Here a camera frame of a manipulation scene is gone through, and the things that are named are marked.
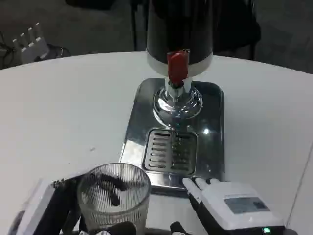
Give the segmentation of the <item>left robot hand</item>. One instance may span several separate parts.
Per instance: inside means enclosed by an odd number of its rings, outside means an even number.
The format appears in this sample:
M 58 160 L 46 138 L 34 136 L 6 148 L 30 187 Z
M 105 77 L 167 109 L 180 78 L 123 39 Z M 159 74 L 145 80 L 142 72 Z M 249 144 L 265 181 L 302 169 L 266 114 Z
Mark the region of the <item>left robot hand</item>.
M 56 181 L 40 180 L 17 213 L 9 235 L 135 235 L 132 222 L 88 229 L 80 212 L 77 188 L 83 174 Z

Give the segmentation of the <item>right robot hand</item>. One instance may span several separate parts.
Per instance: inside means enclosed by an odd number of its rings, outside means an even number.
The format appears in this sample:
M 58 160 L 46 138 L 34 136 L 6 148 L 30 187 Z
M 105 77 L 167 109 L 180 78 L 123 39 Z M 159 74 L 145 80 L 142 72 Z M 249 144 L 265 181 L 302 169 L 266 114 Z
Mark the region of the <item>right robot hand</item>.
M 209 235 L 295 235 L 250 185 L 183 178 L 190 204 Z

